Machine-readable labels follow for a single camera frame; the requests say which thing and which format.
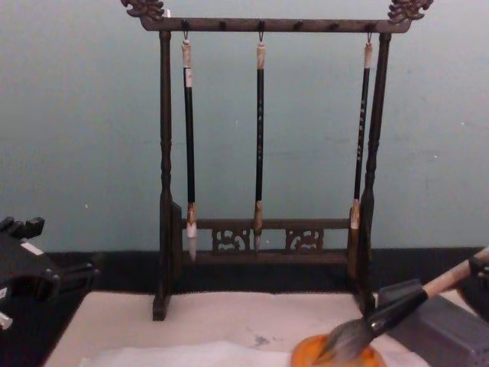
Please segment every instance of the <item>light blue wall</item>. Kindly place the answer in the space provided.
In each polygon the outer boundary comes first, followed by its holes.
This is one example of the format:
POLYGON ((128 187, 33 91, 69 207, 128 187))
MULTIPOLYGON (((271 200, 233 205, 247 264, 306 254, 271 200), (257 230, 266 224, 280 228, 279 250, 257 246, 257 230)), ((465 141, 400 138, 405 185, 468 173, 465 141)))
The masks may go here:
MULTIPOLYGON (((172 16, 386 18, 389 2, 165 5, 172 16)), ((159 44, 125 10, 119 0, 25 0, 0 12, 0 215, 44 216, 35 243, 46 251, 158 247, 159 44)), ((408 34, 393 37, 375 247, 487 245, 488 14, 485 0, 437 0, 408 34)), ((182 39, 173 36, 172 183, 185 211, 182 39)), ((257 35, 190 39, 198 216, 251 217, 257 35)), ((264 41, 264 215, 346 217, 365 37, 265 34, 264 41)), ((345 238, 326 237, 336 247, 345 238)), ((273 247, 281 239, 265 237, 273 247)), ((199 237, 201 248, 209 242, 199 237)))

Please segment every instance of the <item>ink stain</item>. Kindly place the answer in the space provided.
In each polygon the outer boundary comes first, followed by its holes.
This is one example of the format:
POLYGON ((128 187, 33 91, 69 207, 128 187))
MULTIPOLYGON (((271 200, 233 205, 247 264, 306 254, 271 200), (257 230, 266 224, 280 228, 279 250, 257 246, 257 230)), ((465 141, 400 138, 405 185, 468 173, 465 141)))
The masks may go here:
POLYGON ((270 341, 262 336, 257 336, 254 339, 254 346, 262 346, 264 344, 270 344, 270 341))

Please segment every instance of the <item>carved wooden panel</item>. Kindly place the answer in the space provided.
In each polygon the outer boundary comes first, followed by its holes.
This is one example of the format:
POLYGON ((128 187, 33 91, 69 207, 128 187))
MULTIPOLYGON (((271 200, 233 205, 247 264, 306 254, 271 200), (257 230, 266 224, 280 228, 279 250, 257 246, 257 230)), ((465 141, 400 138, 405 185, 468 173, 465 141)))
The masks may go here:
POLYGON ((285 250, 287 252, 320 252, 324 231, 317 229, 286 229, 285 250))
POLYGON ((212 230, 213 252, 250 251, 251 230, 247 228, 222 228, 212 230))

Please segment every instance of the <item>white brush tip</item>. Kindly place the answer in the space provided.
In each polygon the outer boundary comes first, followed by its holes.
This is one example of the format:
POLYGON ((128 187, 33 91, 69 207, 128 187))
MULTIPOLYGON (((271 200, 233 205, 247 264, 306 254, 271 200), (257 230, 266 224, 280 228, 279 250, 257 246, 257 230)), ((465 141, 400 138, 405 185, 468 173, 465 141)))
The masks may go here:
POLYGON ((189 254, 190 254, 190 260, 192 262, 196 262, 196 257, 197 257, 197 240, 195 238, 192 238, 189 240, 189 254))
POLYGON ((189 239, 194 239, 197 237, 197 223, 186 224, 186 235, 189 239))

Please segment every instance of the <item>wooden brush handle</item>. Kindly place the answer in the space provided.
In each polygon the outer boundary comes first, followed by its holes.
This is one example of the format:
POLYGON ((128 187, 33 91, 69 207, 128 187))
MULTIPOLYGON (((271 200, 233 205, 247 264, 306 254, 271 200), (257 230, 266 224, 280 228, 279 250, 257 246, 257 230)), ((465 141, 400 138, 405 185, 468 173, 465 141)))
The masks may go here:
MULTIPOLYGON (((476 255, 474 255, 474 257, 489 262, 489 247, 478 252, 476 255)), ((465 260, 436 279, 430 281, 423 287, 423 289, 428 294, 428 297, 431 298, 451 288, 459 281, 470 276, 470 274, 470 265, 468 260, 465 260)))

